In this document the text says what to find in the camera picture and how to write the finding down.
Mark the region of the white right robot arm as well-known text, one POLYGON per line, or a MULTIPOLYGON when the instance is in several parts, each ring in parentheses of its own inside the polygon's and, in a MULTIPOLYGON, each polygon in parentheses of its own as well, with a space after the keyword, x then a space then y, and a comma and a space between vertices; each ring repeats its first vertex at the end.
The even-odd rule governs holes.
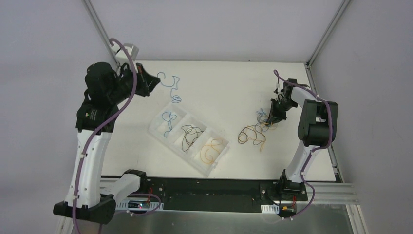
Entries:
POLYGON ((297 135, 300 140, 294 157, 274 185, 273 195, 288 200, 306 195, 305 176, 318 151, 328 148, 337 133, 338 104, 325 101, 296 79, 283 81, 282 98, 272 99, 266 123, 287 119, 291 108, 301 107, 297 135))

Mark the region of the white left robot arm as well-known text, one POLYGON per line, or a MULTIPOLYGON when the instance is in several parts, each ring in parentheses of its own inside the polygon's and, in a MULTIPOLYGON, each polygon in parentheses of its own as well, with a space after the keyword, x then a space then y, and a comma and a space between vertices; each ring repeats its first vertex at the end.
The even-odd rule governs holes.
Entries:
POLYGON ((112 220, 116 205, 130 194, 143 197, 148 193, 147 174, 143 171, 126 170, 106 189, 100 188, 100 179, 119 111, 133 95, 149 96, 160 79, 140 63, 135 68, 124 63, 116 72, 110 64, 98 62, 87 68, 85 83, 84 100, 76 114, 74 174, 66 198, 54 205, 53 213, 103 225, 112 220))

